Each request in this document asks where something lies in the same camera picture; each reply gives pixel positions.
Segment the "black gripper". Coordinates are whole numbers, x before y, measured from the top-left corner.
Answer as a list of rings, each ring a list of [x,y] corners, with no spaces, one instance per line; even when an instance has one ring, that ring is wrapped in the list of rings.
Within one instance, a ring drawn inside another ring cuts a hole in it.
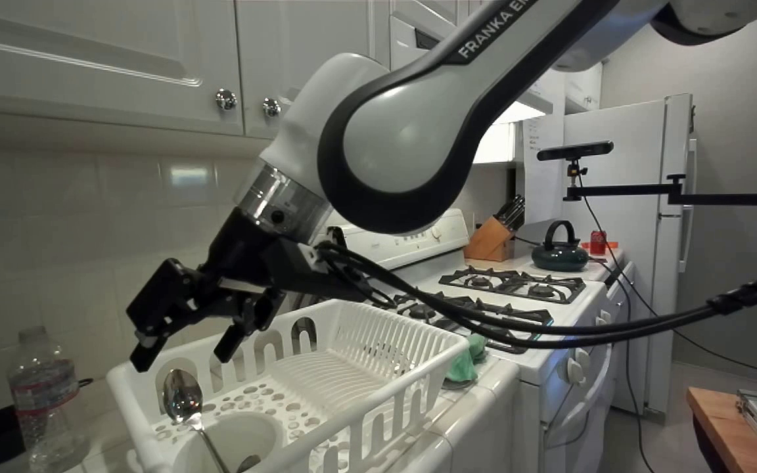
[[[233,318],[213,355],[229,362],[263,327],[284,292],[338,289],[308,254],[327,203],[274,164],[259,164],[197,267],[166,256],[129,301],[137,327],[132,365],[145,372],[166,340],[209,316]]]

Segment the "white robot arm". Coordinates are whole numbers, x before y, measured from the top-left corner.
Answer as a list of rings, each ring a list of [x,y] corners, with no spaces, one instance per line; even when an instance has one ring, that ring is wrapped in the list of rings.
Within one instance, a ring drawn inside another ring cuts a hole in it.
[[[368,230],[421,230],[460,193],[492,120],[543,70],[588,67],[640,26],[703,44],[751,20],[757,0],[488,0],[402,67],[334,54],[281,118],[204,262],[162,260],[126,308],[132,365],[150,368],[168,335],[208,316],[229,321],[216,344],[229,359],[289,292],[369,300],[393,275],[320,241],[327,213]]]

